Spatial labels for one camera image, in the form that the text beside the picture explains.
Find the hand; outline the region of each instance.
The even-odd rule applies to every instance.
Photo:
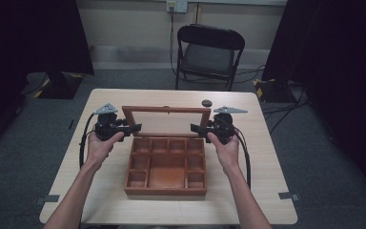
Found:
[[[88,157],[86,163],[91,163],[95,171],[99,170],[103,161],[109,156],[113,144],[124,136],[119,132],[106,141],[101,141],[96,132],[91,132],[88,138]]]
[[[237,136],[234,135],[226,145],[222,144],[218,137],[211,132],[208,132],[207,136],[215,146],[218,160],[224,169],[224,173],[228,175],[232,169],[239,168],[239,140],[237,139]]]

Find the open box lid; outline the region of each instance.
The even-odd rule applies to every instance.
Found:
[[[207,127],[211,109],[123,106],[122,110],[130,126],[142,124],[134,136],[198,137],[190,125]]]

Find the wooden table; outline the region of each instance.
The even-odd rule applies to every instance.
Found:
[[[71,187],[79,171],[81,136],[88,117],[94,110],[111,103],[119,110],[118,118],[123,118],[122,106],[202,107],[201,101],[204,99],[212,101],[212,109],[226,105],[248,111],[246,114],[233,114],[233,118],[234,126],[242,131],[248,144],[254,196],[271,224],[296,223],[297,215],[292,200],[280,199],[278,195],[288,192],[288,187],[257,98],[251,93],[93,90],[51,187],[50,195],[60,195],[59,201],[61,201]],[[96,117],[92,119],[89,130],[95,122]],[[132,136],[125,137],[124,142],[116,143],[110,156],[97,172],[85,204],[83,223],[118,225],[239,223],[229,181],[222,171],[212,144],[205,144],[208,192],[202,198],[127,196],[124,184],[131,147]],[[239,160],[242,172],[246,173],[241,148]],[[59,201],[45,203],[40,215],[43,223],[48,220]]]

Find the chair seat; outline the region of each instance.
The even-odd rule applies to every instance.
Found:
[[[181,62],[182,70],[215,73],[229,77],[234,51],[189,44]]]

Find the chair backrest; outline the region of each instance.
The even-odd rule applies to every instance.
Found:
[[[236,31],[216,27],[190,24],[183,26],[177,32],[177,40],[201,46],[241,51],[245,47],[245,40]]]

